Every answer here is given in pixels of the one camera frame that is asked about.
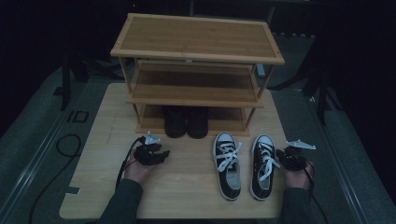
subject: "hand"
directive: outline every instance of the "hand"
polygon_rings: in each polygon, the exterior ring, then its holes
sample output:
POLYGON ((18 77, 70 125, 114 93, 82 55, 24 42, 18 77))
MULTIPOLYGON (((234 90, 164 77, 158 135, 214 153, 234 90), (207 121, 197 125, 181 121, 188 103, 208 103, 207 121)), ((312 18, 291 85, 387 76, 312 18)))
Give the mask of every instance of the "hand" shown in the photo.
MULTIPOLYGON (((312 176, 313 168, 311 165, 313 166, 314 164, 310 161, 309 163, 306 164, 305 169, 313 179, 312 176)), ((285 171, 287 188, 309 189, 309 184, 310 184, 309 178, 304 170, 300 170, 300 171, 291 171, 287 169, 283 169, 283 170, 285 171)))
POLYGON ((157 167, 157 165, 142 165, 134 158, 134 150, 132 150, 125 167, 124 178, 132 179, 139 184, 143 184, 149 176, 149 173, 157 167))

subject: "white shoelace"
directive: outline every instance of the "white shoelace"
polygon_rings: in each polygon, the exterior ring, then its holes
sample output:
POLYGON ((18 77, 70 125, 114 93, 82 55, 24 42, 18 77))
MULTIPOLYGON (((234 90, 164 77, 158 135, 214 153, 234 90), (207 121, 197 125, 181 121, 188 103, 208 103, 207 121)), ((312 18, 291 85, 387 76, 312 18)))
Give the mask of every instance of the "white shoelace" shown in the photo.
POLYGON ((233 143, 224 143, 218 147, 218 149, 220 151, 222 151, 223 154, 216 156, 216 159, 225 158, 225 160, 222 161, 218 167, 218 170, 220 172, 223 172, 229 164, 235 163, 234 158, 238 159, 238 156, 236 155, 236 153, 239 151, 241 146, 242 146, 242 143, 239 143, 238 147, 235 149, 233 146, 233 143))
POLYGON ((272 149, 269 146, 259 143, 259 148, 262 149, 262 162, 266 163, 265 175, 260 177, 260 181, 262 182, 273 172, 273 165, 275 165, 277 168, 280 168, 280 164, 271 158, 272 149))

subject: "black sneaker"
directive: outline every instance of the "black sneaker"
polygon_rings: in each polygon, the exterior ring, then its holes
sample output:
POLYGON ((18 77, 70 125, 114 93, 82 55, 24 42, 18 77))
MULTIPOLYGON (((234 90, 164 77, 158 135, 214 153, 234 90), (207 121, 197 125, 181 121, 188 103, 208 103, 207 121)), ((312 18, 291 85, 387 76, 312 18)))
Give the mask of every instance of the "black sneaker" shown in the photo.
POLYGON ((257 201, 264 201, 270 194, 273 185, 273 166, 280 168, 276 162, 274 142, 268 135, 260 135, 251 149, 253 158, 253 176, 250 192, 257 201))
POLYGON ((220 133, 213 145, 213 160, 218 171, 221 195, 228 201, 234 201, 241 192, 241 179, 239 173, 238 147, 230 133, 220 133))
POLYGON ((184 107, 179 105, 163 105, 165 133, 171 138, 178 138, 186 133, 184 107))
POLYGON ((206 106, 189 107, 187 134, 192 138, 203 138, 208 132, 208 108, 206 106))

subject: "wooden shoe rack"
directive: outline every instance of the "wooden shoe rack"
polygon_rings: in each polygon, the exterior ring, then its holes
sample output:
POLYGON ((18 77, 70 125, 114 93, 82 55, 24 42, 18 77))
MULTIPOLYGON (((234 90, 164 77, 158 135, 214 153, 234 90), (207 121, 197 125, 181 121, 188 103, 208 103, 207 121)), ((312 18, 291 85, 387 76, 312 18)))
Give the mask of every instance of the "wooden shoe rack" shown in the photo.
POLYGON ((262 21, 132 13, 111 55, 120 58, 138 133, 164 133, 161 105, 198 105, 209 106, 209 134, 249 135, 266 84, 284 63, 262 21), (135 59, 132 80, 125 58, 135 59), (269 65, 260 88, 257 63, 269 65))

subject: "floor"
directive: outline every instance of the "floor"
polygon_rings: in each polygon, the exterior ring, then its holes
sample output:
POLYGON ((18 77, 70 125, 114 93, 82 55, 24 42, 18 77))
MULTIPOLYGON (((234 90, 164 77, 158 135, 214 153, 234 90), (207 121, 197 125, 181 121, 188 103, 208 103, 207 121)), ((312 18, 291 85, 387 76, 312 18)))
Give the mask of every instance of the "floor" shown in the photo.
MULTIPOLYGON (((286 63, 276 69, 269 86, 295 75, 312 41, 312 38, 303 36, 276 36, 276 43, 286 63)), ((65 220, 59 217, 64 193, 78 163, 78 158, 65 157, 59 151, 74 154, 76 150, 83 149, 106 86, 111 82, 122 80, 97 74, 92 74, 87 83, 73 80, 72 100, 65 111, 59 110, 61 97, 53 95, 56 87, 62 85, 61 69, 42 84, 0 140, 0 223, 77 224, 94 221, 65 220), (72 112, 88 115, 87 120, 70 119, 72 112), (62 139, 68 134, 78 135, 81 146, 78 145, 77 138, 62 139)), ((395 206, 379 181, 347 115, 328 101, 325 113, 327 125, 321 125, 316 116, 316 98, 304 97, 301 92, 304 82, 302 80, 282 91, 272 91, 272 94, 287 139, 301 139, 317 147, 315 151, 304 151, 304 155, 316 166, 314 193, 329 223, 396 223, 395 206)), ((314 203, 312 209, 316 221, 324 223, 322 214, 314 203)), ((276 221, 262 218, 140 221, 203 222, 250 224, 276 221)))

